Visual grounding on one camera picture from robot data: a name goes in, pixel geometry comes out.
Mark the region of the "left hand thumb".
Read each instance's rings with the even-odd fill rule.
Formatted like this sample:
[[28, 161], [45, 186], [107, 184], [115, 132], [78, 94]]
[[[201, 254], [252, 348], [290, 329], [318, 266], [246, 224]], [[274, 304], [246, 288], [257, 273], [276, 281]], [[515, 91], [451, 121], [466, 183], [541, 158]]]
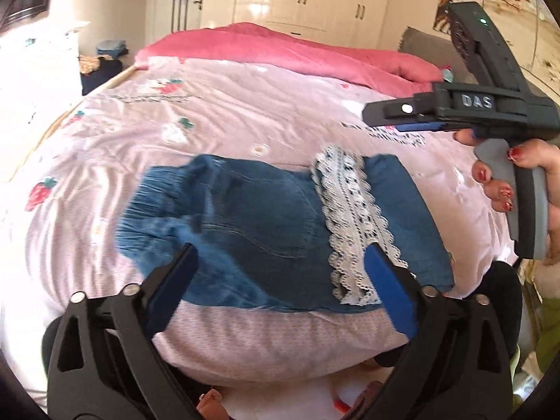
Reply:
[[216, 389], [210, 389], [200, 396], [197, 411], [205, 420], [229, 420], [230, 416], [222, 405], [222, 396]]

